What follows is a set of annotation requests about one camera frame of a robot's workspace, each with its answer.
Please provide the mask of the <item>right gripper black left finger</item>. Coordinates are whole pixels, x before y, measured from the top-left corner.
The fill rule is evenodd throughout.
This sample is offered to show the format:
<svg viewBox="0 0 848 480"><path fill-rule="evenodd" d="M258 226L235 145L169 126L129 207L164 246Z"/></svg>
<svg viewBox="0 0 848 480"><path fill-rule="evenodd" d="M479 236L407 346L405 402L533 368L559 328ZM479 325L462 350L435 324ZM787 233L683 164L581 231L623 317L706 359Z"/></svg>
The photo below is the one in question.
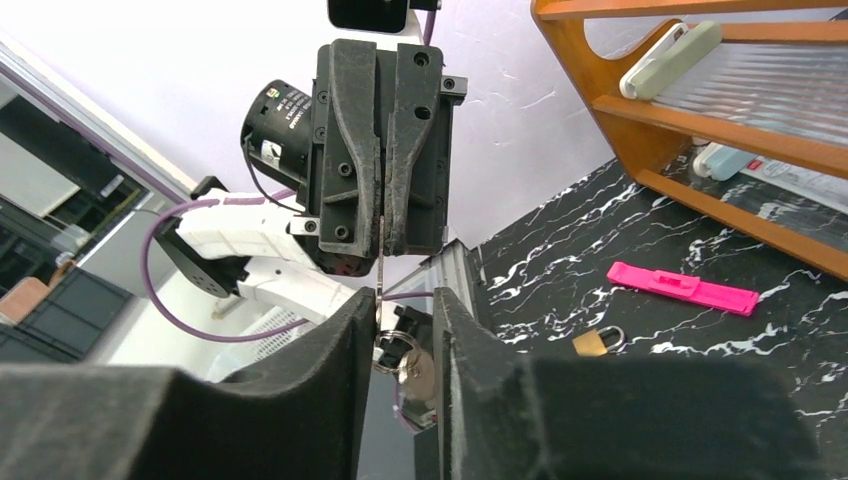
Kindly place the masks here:
<svg viewBox="0 0 848 480"><path fill-rule="evenodd" d="M353 479L375 293L221 383L174 368L5 364L5 479Z"/></svg>

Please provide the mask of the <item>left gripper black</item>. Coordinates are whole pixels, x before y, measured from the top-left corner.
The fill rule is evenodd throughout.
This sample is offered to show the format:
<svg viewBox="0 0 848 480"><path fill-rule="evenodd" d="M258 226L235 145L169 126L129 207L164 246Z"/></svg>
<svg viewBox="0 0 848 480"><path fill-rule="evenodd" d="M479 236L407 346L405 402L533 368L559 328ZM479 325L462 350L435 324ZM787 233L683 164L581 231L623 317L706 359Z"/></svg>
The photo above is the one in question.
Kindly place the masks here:
<svg viewBox="0 0 848 480"><path fill-rule="evenodd" d="M310 255L373 259L431 255L447 224L452 117L465 80L444 85L440 49L338 39L317 56L314 138L300 188L314 235L296 241Z"/></svg>

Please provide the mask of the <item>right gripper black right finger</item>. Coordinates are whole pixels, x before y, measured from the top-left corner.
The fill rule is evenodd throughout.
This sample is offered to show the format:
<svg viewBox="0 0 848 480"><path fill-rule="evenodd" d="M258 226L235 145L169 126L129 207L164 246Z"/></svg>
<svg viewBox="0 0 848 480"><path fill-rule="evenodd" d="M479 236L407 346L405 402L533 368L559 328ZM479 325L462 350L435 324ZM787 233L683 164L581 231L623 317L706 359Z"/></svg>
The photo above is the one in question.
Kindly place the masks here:
<svg viewBox="0 0 848 480"><path fill-rule="evenodd" d="M439 288L444 479L821 479L780 382L744 362L520 354Z"/></svg>

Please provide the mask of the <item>silver key bunch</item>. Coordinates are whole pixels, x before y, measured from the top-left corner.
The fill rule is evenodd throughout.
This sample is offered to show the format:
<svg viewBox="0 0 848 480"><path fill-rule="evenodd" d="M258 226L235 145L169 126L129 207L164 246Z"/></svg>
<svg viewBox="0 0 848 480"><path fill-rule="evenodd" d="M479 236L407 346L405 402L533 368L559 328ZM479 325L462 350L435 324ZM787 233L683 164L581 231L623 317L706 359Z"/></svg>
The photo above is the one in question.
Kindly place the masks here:
<svg viewBox="0 0 848 480"><path fill-rule="evenodd" d="M386 295L384 241L378 241L376 325L373 368L395 378L393 411L409 431L418 433L437 420L433 317L399 300L430 298L430 292Z"/></svg>

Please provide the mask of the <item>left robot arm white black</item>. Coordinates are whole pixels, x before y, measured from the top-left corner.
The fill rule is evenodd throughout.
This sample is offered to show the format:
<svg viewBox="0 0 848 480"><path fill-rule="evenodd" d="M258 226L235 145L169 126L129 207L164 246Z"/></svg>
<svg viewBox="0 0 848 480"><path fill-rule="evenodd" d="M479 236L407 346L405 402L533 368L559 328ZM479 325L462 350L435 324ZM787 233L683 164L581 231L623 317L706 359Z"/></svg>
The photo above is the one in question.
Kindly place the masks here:
<svg viewBox="0 0 848 480"><path fill-rule="evenodd" d="M281 191L236 193L208 177L146 243L210 295L319 324L350 298L345 278L443 248L453 113L467 92L432 46L324 45L311 92L269 83L240 132L248 169Z"/></svg>

